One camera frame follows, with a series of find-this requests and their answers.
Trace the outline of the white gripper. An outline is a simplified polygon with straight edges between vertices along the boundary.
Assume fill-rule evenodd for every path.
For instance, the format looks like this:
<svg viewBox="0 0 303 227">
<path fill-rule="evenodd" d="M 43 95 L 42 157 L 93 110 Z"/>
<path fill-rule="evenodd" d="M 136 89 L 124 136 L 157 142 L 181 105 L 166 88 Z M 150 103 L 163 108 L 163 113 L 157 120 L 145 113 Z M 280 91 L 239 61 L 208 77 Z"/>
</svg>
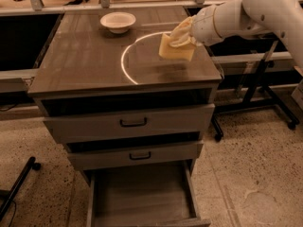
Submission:
<svg viewBox="0 0 303 227">
<path fill-rule="evenodd" d="M 215 10 L 216 6 L 208 6 L 201 9 L 195 17 L 187 17 L 171 33 L 173 39 L 191 35 L 184 41 L 173 41 L 169 45 L 172 47 L 181 47 L 186 45 L 201 46 L 202 44 L 211 46 L 220 43 L 223 38 L 218 34 L 215 27 Z"/>
</svg>

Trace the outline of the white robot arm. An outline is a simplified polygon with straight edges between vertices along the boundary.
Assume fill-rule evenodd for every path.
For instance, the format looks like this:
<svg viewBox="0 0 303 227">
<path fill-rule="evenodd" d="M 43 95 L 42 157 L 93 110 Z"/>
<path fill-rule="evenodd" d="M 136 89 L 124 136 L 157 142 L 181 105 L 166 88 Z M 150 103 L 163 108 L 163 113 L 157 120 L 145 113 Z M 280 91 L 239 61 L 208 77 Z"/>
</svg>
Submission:
<svg viewBox="0 0 303 227">
<path fill-rule="evenodd" d="M 169 45 L 218 44 L 231 36 L 274 33 L 303 66 L 303 8 L 297 0 L 230 0 L 201 9 L 170 33 Z"/>
</svg>

